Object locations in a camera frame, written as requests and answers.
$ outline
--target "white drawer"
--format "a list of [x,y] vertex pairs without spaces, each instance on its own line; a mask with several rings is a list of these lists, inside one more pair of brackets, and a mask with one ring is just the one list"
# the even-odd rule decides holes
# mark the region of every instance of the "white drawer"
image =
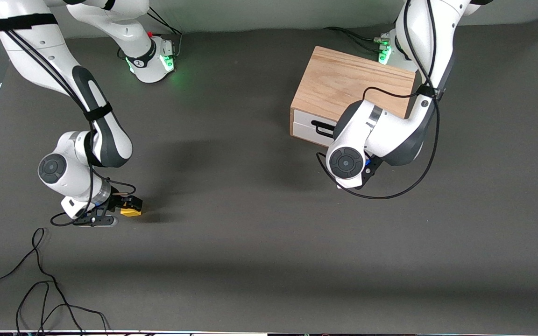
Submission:
[[[292,124],[292,135],[297,138],[301,138],[303,140],[307,140],[328,147],[333,142],[333,138],[318,134],[316,126],[312,125],[312,121],[314,120],[331,126],[335,126],[335,121],[317,117],[316,115],[312,115],[310,113],[295,109],[294,122]],[[331,132],[331,130],[327,130],[321,127],[319,128],[319,130],[328,134],[333,133]]]
[[292,124],[292,135],[301,138],[306,141],[314,142],[319,145],[323,145],[325,147],[329,147],[331,143],[333,142],[332,138],[329,138],[327,136],[323,136],[321,134],[318,134],[314,128],[307,127],[303,124],[299,123],[293,123]]
[[308,127],[314,127],[311,125],[313,120],[320,121],[321,123],[326,123],[332,126],[335,126],[335,121],[317,117],[314,114],[306,113],[301,110],[294,109],[294,123],[299,123]]

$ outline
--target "drawer handle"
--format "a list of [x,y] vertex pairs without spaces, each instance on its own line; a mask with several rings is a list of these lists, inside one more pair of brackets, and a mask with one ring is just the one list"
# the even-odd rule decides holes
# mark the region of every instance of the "drawer handle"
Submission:
[[335,130],[335,126],[332,126],[332,125],[326,124],[326,123],[322,123],[322,122],[316,121],[316,120],[311,121],[310,124],[314,126],[314,130],[317,132],[317,134],[320,134],[322,136],[326,136],[328,138],[333,139],[333,133],[323,132],[319,128],[321,127],[321,128],[324,128],[326,130],[330,130],[331,132],[333,132],[333,130]]

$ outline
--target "dark gray table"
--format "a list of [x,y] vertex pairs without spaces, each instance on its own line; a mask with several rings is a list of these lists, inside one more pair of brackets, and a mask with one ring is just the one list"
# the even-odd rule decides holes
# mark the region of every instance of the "dark gray table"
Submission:
[[[134,142],[128,164],[103,172],[136,184],[147,213],[114,228],[50,227],[45,268],[115,329],[538,334],[538,22],[461,27],[456,38],[432,171],[385,202],[335,189],[314,156],[324,149],[288,135],[314,45],[366,55],[345,36],[188,34],[177,72],[151,85],[111,39],[69,41]],[[39,160],[63,132],[86,128],[69,98],[9,68],[0,275],[60,211]],[[432,134],[425,153],[431,144]],[[405,188],[425,153],[384,166],[364,192]],[[13,328],[38,279],[32,259],[0,285],[0,328]],[[40,302],[26,303],[29,327]],[[67,313],[57,319],[72,328]]]

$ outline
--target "wooden box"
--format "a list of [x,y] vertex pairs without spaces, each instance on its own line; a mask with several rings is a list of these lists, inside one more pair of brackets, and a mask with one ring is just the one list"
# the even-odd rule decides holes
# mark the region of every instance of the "wooden box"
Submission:
[[[315,47],[290,105],[290,135],[329,146],[333,139],[320,133],[330,132],[317,128],[313,121],[334,126],[348,105],[362,100],[369,86],[395,94],[410,94],[414,76],[414,72]],[[366,99],[400,118],[408,117],[409,98],[369,90]]]

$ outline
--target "yellow block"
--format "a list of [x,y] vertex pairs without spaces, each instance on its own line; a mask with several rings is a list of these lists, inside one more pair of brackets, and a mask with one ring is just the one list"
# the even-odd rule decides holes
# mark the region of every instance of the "yellow block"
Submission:
[[136,209],[120,209],[120,213],[126,217],[134,217],[142,215],[142,211],[137,211]]

